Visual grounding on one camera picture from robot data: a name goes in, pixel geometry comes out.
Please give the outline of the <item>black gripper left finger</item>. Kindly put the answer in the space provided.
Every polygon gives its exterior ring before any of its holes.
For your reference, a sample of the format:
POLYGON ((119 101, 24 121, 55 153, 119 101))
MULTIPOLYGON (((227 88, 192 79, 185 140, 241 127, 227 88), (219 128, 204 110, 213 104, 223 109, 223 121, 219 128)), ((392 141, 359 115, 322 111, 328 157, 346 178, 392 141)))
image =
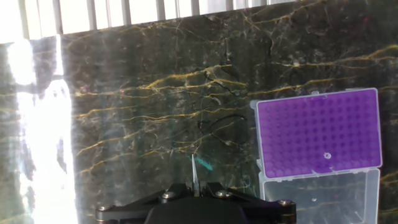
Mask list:
POLYGON ((146 219, 149 212, 163 203, 191 197, 195 188, 187 184, 172 184, 168 189, 123 206, 101 205, 95 210, 96 223, 121 223, 123 220, 146 219))

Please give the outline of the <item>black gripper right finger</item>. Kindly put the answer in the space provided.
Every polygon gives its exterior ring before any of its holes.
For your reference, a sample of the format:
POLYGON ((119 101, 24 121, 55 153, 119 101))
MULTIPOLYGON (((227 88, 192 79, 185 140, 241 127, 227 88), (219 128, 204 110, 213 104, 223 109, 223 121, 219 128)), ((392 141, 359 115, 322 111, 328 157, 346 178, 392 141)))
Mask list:
POLYGON ((223 202, 222 211, 228 215, 239 214, 247 223, 296 224, 296 203, 292 200, 266 201, 218 182, 202 183, 201 196, 223 202))

